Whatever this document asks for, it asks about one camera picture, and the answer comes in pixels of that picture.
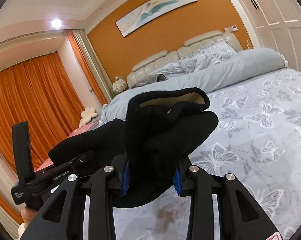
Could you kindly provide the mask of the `left hand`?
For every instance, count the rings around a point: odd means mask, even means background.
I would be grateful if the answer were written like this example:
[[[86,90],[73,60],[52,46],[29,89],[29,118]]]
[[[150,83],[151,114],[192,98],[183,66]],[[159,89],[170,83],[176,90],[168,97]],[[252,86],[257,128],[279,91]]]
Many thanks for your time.
[[[24,223],[28,226],[34,217],[37,215],[37,211],[29,208],[27,206],[23,207],[22,211],[20,212]]]

